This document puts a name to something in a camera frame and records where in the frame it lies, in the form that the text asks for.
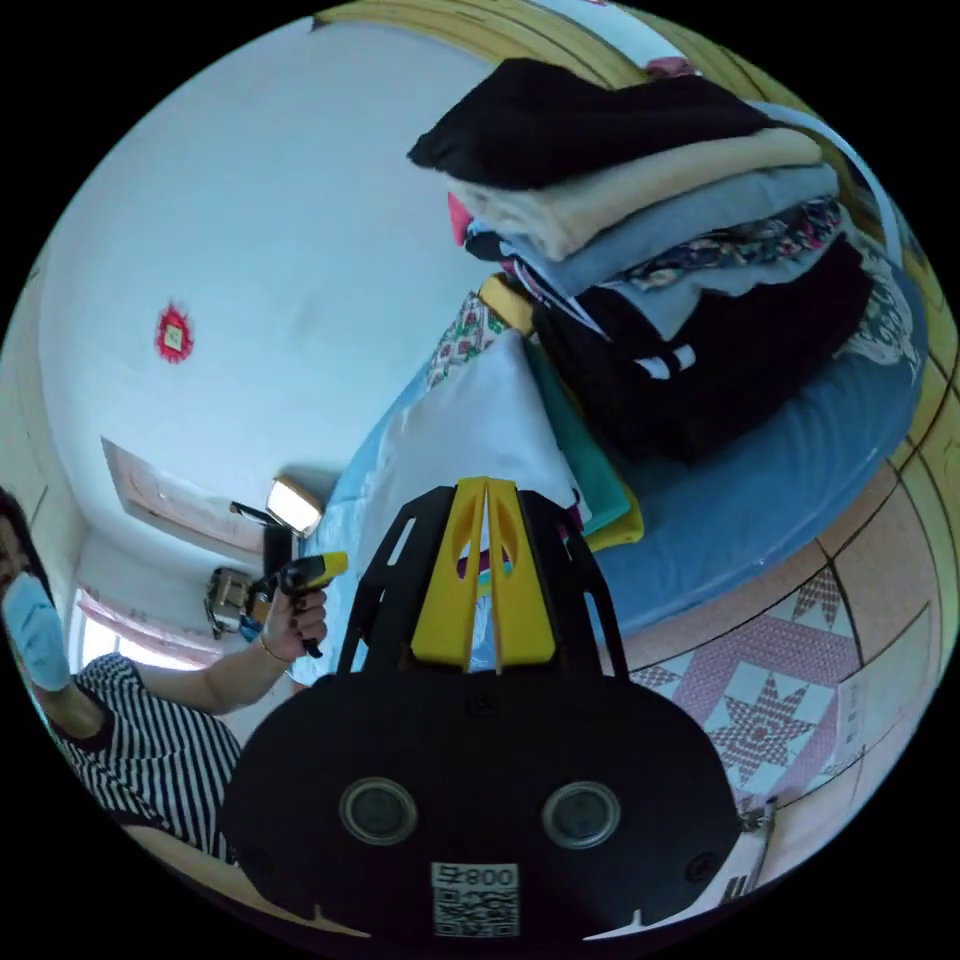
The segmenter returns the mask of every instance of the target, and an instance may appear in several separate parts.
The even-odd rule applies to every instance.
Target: red paper decoration
[[[154,342],[157,352],[167,363],[180,363],[186,360],[193,352],[193,335],[186,313],[170,304],[160,314],[157,338]]]

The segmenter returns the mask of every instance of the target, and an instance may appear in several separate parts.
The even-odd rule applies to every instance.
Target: dark hair
[[[23,547],[23,552],[30,561],[30,570],[34,576],[43,584],[43,589],[47,591],[50,602],[53,603],[53,591],[50,589],[50,580],[47,577],[47,571],[43,567],[43,561],[37,548],[33,544],[33,537],[30,536],[30,521],[23,512],[17,498],[8,493],[3,487],[0,487],[0,517],[10,521],[13,532]]]

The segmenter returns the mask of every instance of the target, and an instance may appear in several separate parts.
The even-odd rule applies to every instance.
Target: black garment
[[[598,435],[630,459],[695,462],[761,426],[853,336],[873,289],[861,263],[841,239],[792,283],[742,297],[706,293],[668,343],[602,288],[578,301],[612,342],[556,308],[538,306],[533,323]],[[682,346],[696,356],[687,369],[673,352]],[[668,379],[633,362],[654,357]]]
[[[500,249],[501,238],[499,233],[484,230],[483,233],[468,233],[463,241],[463,248],[471,256],[488,263],[500,263],[506,259]]]
[[[507,190],[779,126],[698,76],[606,90],[540,60],[504,60],[417,140],[418,167]]]

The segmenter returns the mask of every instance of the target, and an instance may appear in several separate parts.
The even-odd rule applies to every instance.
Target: ceiling lamp
[[[288,477],[277,477],[267,494],[267,513],[299,537],[309,537],[323,518],[323,507]]]

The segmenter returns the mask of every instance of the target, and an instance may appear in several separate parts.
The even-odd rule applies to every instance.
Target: gray garment
[[[694,237],[766,220],[839,192],[837,173],[828,163],[754,170],[645,207],[566,260],[547,260],[525,237],[505,237],[501,246],[505,257],[516,254],[525,260],[557,293],[575,297]]]
[[[700,295],[705,290],[724,293],[730,297],[742,297],[754,287],[791,283],[802,277],[816,265],[837,237],[850,235],[855,229],[849,213],[844,208],[841,210],[843,220],[837,232],[819,249],[805,250],[795,257],[742,267],[707,267],[687,273],[667,287],[653,287],[649,290],[645,290],[635,280],[614,280],[601,286],[616,290],[643,314],[644,319],[664,340],[672,340],[696,310]]]

